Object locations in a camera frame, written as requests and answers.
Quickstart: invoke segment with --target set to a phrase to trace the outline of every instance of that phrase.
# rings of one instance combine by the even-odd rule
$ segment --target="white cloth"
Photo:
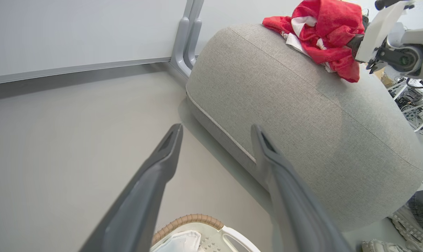
[[[194,230],[175,233],[152,252],[197,252],[201,234]]]
[[[307,24],[308,26],[314,27],[316,23],[317,23],[317,20],[312,16],[300,16],[300,17],[295,17],[294,19],[291,19],[291,25],[293,26],[293,30],[295,34],[300,34],[305,24]],[[282,36],[286,40],[287,45],[292,46],[297,51],[309,57],[308,53],[306,53],[306,51],[303,50],[300,40],[298,39],[296,35],[292,33],[287,34],[284,31],[282,31]],[[321,38],[317,41],[317,46],[319,46],[321,50],[327,49]],[[325,67],[325,70],[327,70],[327,72],[329,73],[335,72],[331,69],[330,64],[328,62],[322,63],[322,65]]]

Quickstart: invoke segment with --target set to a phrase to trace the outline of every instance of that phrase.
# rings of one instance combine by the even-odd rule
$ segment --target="laundry basket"
[[[175,242],[182,243],[181,246],[186,245],[191,251],[238,252],[229,238],[234,239],[249,252],[260,252],[238,231],[203,214],[185,215],[166,225],[154,235],[150,252],[158,251],[162,246]]]

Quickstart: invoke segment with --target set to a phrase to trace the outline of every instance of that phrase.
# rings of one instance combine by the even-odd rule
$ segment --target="white basket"
[[[222,222],[213,217],[203,214],[186,215],[166,225],[154,235],[150,252],[165,243],[175,233],[191,230],[201,234],[199,251],[203,249],[205,252],[239,252],[229,241],[229,237],[231,237],[249,252],[260,252],[252,242],[238,231],[223,225]]]

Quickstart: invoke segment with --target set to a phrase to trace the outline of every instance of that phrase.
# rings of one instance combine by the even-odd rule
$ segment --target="white wall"
[[[378,11],[375,0],[346,0],[370,10],[373,20]],[[220,29],[232,24],[261,23],[268,16],[291,16],[301,0],[205,0],[200,14],[202,29],[197,43],[199,54],[207,41]],[[423,0],[416,2],[416,7],[400,20],[409,29],[423,28]]]
[[[360,5],[363,9],[369,9],[369,19],[373,20],[378,11],[375,8],[375,0],[345,0]],[[423,0],[416,0],[415,8],[402,15],[399,22],[402,22],[408,29],[423,28]]]
[[[0,0],[0,75],[170,57],[186,0]]]
[[[202,28],[196,54],[220,29],[233,24],[259,23],[268,16],[290,16],[301,0],[204,0]]]

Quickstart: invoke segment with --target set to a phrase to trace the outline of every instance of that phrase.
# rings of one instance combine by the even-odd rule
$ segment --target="wicker rim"
[[[180,227],[181,225],[185,225],[192,222],[200,222],[216,228],[220,230],[224,224],[219,220],[204,214],[189,214],[182,216],[180,218],[175,219],[173,222],[170,222],[164,228],[160,229],[153,237],[152,237],[152,244],[154,246],[157,242],[159,242],[162,238],[164,238],[168,233],[171,233],[176,228]]]

